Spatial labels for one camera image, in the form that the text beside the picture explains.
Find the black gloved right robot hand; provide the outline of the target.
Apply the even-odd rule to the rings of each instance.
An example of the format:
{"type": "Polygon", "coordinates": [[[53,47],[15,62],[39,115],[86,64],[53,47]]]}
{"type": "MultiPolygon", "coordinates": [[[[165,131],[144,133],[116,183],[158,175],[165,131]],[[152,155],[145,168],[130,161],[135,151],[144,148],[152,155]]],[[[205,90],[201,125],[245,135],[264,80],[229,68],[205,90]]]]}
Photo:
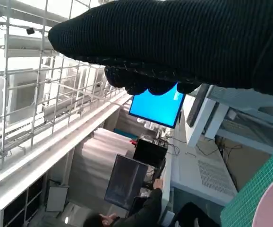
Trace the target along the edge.
{"type": "Polygon", "coordinates": [[[273,96],[273,0],[118,0],[55,25],[54,50],[130,95],[202,84],[273,96]]]}

